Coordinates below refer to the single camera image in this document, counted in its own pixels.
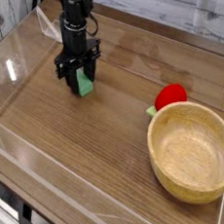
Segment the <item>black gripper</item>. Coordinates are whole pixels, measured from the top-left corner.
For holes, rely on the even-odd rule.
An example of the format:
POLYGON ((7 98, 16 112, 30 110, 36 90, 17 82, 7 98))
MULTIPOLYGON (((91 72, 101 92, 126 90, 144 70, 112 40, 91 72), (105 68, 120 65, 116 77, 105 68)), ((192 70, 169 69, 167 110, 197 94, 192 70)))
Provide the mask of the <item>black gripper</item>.
POLYGON ((99 50, 100 40, 98 38, 88 39, 87 48, 84 53, 75 55, 63 49, 55 58, 56 74, 58 78, 65 77, 68 87, 75 94, 79 93, 79 82, 77 81, 78 68, 83 67, 86 77, 93 82, 95 77, 96 59, 101 56, 99 50))

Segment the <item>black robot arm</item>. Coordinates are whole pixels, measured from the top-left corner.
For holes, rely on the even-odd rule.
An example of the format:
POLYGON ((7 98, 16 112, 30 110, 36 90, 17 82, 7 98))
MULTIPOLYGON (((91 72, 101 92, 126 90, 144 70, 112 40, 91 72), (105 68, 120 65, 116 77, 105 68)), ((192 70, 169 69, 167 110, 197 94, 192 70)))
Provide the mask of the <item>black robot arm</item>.
POLYGON ((93 90, 96 59, 101 56, 100 40, 87 28, 87 19, 97 24, 92 15, 93 0, 60 0, 62 13, 59 15, 59 26, 63 49, 56 57, 56 73, 59 79, 64 78, 71 91, 85 96, 93 90))

